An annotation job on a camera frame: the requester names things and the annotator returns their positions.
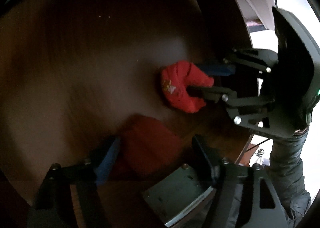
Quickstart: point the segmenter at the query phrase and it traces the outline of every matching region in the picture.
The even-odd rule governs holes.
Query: brown wood grain
[[[31,202],[52,163],[78,162],[133,114],[161,120],[186,148],[203,134],[235,161],[249,132],[221,104],[185,114],[159,96],[161,67],[202,62],[215,46],[195,0],[15,0],[0,18],[1,169]],[[149,180],[101,186],[113,227],[162,227],[139,193],[186,157]]]
[[[243,164],[244,166],[249,166],[250,159],[252,158],[253,154],[256,151],[256,149],[252,149],[247,152],[247,150],[251,149],[252,147],[254,147],[254,144],[250,143],[246,148],[246,152],[244,153],[242,159],[240,160],[240,163]]]

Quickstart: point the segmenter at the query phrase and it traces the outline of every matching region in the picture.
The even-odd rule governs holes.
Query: black metal bracket
[[[79,164],[52,164],[29,212],[27,228],[77,228],[70,185],[76,185],[81,212],[87,228],[110,227],[102,208],[96,182],[103,183],[120,146],[116,136],[106,137]]]
[[[262,166],[236,166],[221,159],[217,149],[209,148],[199,135],[193,138],[192,146],[203,163],[200,169],[207,171],[217,189],[202,228],[227,228],[230,222],[243,228],[288,227],[278,195]]]
[[[290,138],[296,131],[295,119],[286,112],[283,104],[276,102],[272,89],[271,72],[278,63],[277,53],[263,49],[233,49],[223,59],[225,63],[236,63],[259,70],[260,77],[266,82],[263,94],[256,97],[238,98],[229,88],[201,88],[206,100],[217,101],[221,97],[229,117],[236,125],[249,128],[251,133],[269,138]],[[242,108],[252,113],[242,113]]]

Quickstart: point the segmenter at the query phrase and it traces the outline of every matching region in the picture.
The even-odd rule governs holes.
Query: wooden table
[[[234,0],[211,1],[230,2],[229,10],[212,10],[211,26],[239,28]],[[161,120],[186,148],[203,134],[236,161],[250,135],[221,104],[185,114],[159,96],[161,67],[182,59],[200,63],[214,57],[221,41],[239,42],[235,34],[217,34],[215,42],[210,32],[195,0],[14,0],[0,18],[0,164],[18,193],[31,203],[52,163],[83,159],[133,114]],[[250,45],[249,35],[241,38]],[[257,89],[255,79],[247,85]],[[138,192],[183,161],[153,180],[100,187],[114,227],[156,227]]]

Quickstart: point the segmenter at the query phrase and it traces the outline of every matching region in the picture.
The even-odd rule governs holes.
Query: dark red cushion
[[[152,117],[136,116],[120,137],[123,159],[140,177],[174,162],[182,151],[181,139]]]

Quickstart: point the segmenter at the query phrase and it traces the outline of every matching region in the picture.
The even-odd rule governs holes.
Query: metal plate
[[[165,226],[170,227],[190,213],[212,190],[211,186],[198,180],[192,167],[184,164],[142,195]]]

